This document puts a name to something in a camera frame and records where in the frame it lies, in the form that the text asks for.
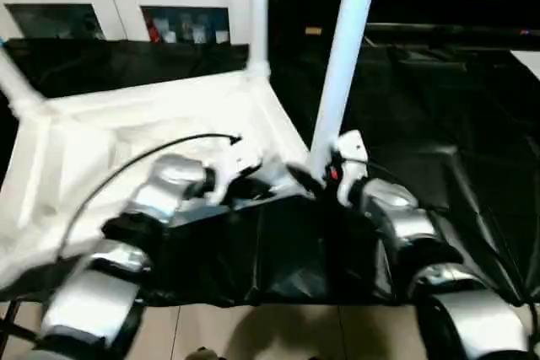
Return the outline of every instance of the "glass door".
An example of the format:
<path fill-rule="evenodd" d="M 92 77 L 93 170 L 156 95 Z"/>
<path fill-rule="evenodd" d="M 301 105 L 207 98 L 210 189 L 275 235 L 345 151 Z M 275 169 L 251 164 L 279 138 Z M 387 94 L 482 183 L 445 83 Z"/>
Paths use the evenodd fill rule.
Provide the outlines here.
<path fill-rule="evenodd" d="M 24 38 L 104 40 L 91 4 L 6 4 Z"/>
<path fill-rule="evenodd" d="M 0 37 L 122 40 L 114 0 L 0 0 Z"/>
<path fill-rule="evenodd" d="M 142 6 L 152 42 L 222 44 L 230 42 L 227 8 Z"/>

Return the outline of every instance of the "black plastic sheet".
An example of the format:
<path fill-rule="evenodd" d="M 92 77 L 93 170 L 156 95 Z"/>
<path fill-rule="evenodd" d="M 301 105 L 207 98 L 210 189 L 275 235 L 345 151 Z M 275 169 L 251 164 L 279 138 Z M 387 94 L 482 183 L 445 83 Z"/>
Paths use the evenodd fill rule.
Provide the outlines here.
<path fill-rule="evenodd" d="M 246 55 L 93 43 L 91 61 L 60 69 L 82 45 L 38 45 L 8 50 L 49 96 L 224 72 Z M 326 56 L 316 46 L 273 53 L 273 87 L 308 144 Z M 509 52 L 367 48 L 343 123 L 362 131 L 370 159 L 442 212 L 434 218 L 466 264 L 513 304 L 540 301 L 539 105 L 538 81 Z M 373 225 L 332 204 L 275 201 L 177 228 L 166 244 L 147 291 L 152 305 L 399 304 Z M 0 296 L 24 296 L 16 287 Z"/>

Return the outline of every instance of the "white pole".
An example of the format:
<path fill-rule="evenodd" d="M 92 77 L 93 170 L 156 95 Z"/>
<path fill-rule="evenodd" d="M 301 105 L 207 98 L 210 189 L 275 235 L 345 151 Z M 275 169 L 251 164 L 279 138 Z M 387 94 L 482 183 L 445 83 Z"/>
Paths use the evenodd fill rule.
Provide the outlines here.
<path fill-rule="evenodd" d="M 41 105 L 44 98 L 28 83 L 26 78 L 0 47 L 0 89 L 9 101 L 13 115 L 25 116 Z"/>
<path fill-rule="evenodd" d="M 268 0 L 251 0 L 251 43 L 247 71 L 251 76 L 270 76 L 267 55 Z"/>
<path fill-rule="evenodd" d="M 370 4 L 371 0 L 341 0 L 311 144 L 310 170 L 318 180 L 324 174 L 330 147 L 338 139 Z"/>

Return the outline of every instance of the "red light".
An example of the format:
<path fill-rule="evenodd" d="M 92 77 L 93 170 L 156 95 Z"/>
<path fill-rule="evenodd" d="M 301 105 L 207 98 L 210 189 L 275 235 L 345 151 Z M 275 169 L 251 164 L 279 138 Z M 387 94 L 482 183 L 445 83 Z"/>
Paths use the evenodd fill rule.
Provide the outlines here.
<path fill-rule="evenodd" d="M 338 173 L 338 171 L 337 171 L 335 168 L 330 168 L 330 176 L 331 176 L 334 180 L 339 180 L 339 173 Z"/>

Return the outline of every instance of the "floor tile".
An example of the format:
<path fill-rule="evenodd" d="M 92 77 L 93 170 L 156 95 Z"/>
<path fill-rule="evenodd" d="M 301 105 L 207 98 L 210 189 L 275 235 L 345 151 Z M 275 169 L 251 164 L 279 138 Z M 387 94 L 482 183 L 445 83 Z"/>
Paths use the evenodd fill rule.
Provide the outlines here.
<path fill-rule="evenodd" d="M 8 305 L 2 304 L 2 316 L 5 315 L 7 309 Z M 17 318 L 15 318 L 15 323 L 30 330 L 38 330 L 40 322 L 41 305 L 36 303 L 22 303 L 19 312 L 17 313 Z M 10 336 L 2 360 L 15 359 L 17 356 L 29 351 L 31 348 L 31 343 L 19 339 L 18 337 Z"/>
<path fill-rule="evenodd" d="M 340 307 L 348 360 L 422 360 L 413 307 Z"/>
<path fill-rule="evenodd" d="M 179 310 L 178 307 L 147 309 L 127 360 L 170 360 Z"/>
<path fill-rule="evenodd" d="M 338 308 L 319 305 L 182 307 L 174 360 L 183 360 L 199 347 L 228 360 L 345 358 Z"/>

